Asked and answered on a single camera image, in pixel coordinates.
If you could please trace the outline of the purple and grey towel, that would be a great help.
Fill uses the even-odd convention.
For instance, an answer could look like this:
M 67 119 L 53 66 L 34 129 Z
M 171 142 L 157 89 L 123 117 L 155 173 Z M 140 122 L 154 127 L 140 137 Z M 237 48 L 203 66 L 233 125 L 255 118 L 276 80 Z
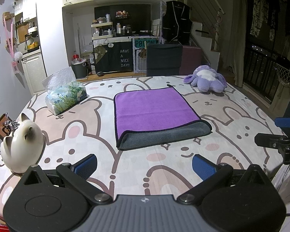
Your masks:
M 118 150 L 164 145 L 212 131 L 172 86 L 121 92 L 113 98 L 113 105 Z

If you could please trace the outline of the teal letter sign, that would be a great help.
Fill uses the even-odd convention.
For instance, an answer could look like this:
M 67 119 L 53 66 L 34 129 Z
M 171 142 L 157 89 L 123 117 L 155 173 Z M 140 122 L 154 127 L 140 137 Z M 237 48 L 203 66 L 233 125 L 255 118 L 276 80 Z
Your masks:
M 135 38 L 134 47 L 136 49 L 145 49 L 150 44 L 158 44 L 157 38 Z

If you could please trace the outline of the tissue pack in plastic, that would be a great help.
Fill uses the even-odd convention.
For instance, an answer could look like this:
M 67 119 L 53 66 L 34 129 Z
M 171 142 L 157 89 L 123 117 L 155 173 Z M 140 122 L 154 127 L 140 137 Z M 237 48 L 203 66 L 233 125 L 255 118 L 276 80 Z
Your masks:
M 86 87 L 76 80 L 71 67 L 53 73 L 42 81 L 46 90 L 45 103 L 55 116 L 87 98 Z

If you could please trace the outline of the white cat figurine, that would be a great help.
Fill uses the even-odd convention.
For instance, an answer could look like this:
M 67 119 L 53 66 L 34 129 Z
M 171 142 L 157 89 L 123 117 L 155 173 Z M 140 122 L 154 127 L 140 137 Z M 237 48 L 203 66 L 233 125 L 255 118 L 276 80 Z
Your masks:
M 45 139 L 40 127 L 22 113 L 17 129 L 4 137 L 0 153 L 8 169 L 22 174 L 29 166 L 38 163 L 44 147 Z

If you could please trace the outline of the purple plush toy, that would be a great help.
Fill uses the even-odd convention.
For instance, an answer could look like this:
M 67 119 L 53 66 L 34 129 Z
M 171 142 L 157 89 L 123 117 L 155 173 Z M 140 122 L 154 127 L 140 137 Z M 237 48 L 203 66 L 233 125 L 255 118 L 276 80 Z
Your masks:
M 222 93 L 227 88 L 225 78 L 208 65 L 197 67 L 193 74 L 184 78 L 183 83 L 197 87 L 200 93 L 207 93 L 209 91 Z

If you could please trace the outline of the white kitchen cabinet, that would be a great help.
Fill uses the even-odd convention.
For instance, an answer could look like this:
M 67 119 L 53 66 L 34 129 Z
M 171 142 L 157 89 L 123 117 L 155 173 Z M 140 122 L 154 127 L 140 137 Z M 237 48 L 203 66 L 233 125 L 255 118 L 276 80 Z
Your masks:
M 44 91 L 42 81 L 46 71 L 41 51 L 27 53 L 22 58 L 22 67 L 31 95 Z

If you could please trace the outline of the small wooden framed stand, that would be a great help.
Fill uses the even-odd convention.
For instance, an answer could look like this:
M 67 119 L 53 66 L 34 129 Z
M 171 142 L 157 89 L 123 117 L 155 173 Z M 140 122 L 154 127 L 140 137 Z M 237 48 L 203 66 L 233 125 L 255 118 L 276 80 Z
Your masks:
M 13 130 L 13 120 L 4 113 L 0 116 L 0 140 L 3 141 L 5 136 L 9 136 Z

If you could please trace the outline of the purple sofa back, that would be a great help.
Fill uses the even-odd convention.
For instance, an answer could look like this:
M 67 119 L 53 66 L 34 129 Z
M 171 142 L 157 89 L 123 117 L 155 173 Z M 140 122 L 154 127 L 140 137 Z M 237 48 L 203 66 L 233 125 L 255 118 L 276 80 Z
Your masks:
M 179 75 L 192 74 L 197 67 L 203 64 L 208 64 L 208 60 L 201 48 L 196 46 L 183 46 Z

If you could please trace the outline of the dark office chair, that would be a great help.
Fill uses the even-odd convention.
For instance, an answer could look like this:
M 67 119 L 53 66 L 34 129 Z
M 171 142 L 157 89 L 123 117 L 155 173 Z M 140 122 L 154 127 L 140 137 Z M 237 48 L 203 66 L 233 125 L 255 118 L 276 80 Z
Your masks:
M 147 47 L 148 77 L 179 75 L 182 62 L 181 44 L 150 44 Z

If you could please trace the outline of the white cluttered shelf rack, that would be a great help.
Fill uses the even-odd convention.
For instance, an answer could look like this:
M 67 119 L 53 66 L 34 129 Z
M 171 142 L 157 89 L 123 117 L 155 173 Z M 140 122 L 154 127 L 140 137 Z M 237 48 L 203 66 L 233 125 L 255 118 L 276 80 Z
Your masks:
M 113 37 L 113 22 L 110 14 L 93 20 L 91 23 L 91 37 L 93 40 Z

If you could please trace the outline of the black hanging garment bag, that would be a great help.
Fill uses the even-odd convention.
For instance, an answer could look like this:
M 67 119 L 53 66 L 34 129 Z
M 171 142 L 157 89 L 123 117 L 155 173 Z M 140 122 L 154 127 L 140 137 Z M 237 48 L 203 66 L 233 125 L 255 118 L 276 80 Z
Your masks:
M 166 12 L 162 17 L 162 37 L 167 43 L 188 46 L 192 29 L 190 7 L 180 1 L 166 2 Z

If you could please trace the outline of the black have a nice day cloth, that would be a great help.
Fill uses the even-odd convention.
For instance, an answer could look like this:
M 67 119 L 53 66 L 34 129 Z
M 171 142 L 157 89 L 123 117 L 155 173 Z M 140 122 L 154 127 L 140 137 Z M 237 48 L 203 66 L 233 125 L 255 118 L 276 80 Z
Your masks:
M 96 45 L 95 71 L 102 73 L 133 71 L 131 41 Z

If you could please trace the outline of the grey trash bin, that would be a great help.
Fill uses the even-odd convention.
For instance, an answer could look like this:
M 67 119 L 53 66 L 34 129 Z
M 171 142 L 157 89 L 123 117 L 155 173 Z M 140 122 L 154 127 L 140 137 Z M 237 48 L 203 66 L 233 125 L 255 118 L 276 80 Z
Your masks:
M 77 79 L 79 78 L 85 78 L 88 76 L 88 69 L 87 69 L 87 63 L 86 62 L 77 62 L 72 63 L 71 68 L 75 74 L 75 77 Z

